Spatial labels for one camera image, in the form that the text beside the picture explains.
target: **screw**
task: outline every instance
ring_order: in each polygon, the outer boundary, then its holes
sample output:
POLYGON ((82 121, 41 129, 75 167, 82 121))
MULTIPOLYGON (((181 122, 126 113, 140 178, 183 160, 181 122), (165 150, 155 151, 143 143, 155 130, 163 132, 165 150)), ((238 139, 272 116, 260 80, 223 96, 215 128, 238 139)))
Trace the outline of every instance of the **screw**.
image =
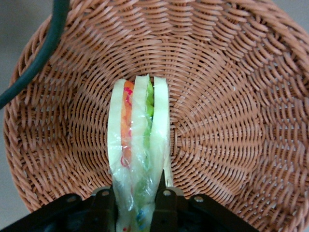
POLYGON ((168 190, 165 190, 164 192, 163 192, 163 195, 164 196, 166 196, 166 197, 168 197, 168 196, 170 196, 170 191, 168 191, 168 190))
POLYGON ((204 199, 203 199, 202 197, 200 197, 200 196, 195 197, 194 200, 195 200, 196 202, 198 202, 198 203, 201 203, 201 202, 204 201, 204 199))
POLYGON ((76 201, 76 196, 71 196, 71 197, 67 198, 68 203, 72 203, 74 201, 76 201))
POLYGON ((108 190, 105 190, 105 191, 102 192, 102 196, 107 196, 109 194, 110 194, 110 192, 108 190))

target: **wicker basket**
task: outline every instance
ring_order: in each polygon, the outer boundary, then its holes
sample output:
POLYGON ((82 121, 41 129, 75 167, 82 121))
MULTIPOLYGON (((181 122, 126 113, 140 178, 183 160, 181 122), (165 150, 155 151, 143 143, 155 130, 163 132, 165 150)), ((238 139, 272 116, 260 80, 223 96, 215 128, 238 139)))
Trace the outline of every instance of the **wicker basket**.
POLYGON ((8 162, 28 209, 111 184, 113 84, 147 73, 169 83, 175 186, 210 195, 260 231, 304 230, 309 36, 269 0, 72 1, 59 47, 5 111, 8 162))

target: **gray background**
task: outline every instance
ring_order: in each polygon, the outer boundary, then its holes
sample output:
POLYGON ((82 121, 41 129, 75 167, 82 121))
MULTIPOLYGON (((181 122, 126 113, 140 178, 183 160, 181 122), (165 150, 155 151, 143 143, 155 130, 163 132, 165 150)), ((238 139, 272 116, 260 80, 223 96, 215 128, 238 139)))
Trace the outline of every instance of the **gray background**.
MULTIPOLYGON (((309 32, 309 0, 274 2, 309 32)), ((51 11, 51 0, 0 0, 0 93, 7 88, 24 46, 51 11)), ((0 111, 0 229, 28 214, 6 161, 2 121, 3 110, 0 111)))

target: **plastic bag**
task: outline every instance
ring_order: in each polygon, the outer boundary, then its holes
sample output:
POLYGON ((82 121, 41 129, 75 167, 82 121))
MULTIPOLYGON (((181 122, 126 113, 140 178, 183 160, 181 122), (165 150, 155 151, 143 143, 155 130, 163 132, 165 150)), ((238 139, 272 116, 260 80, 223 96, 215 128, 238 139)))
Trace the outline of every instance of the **plastic bag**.
POLYGON ((119 211, 117 232, 149 231, 163 168, 172 185, 166 80, 155 77, 154 88, 149 76, 137 76, 134 91, 125 80, 113 89, 108 152, 119 211))

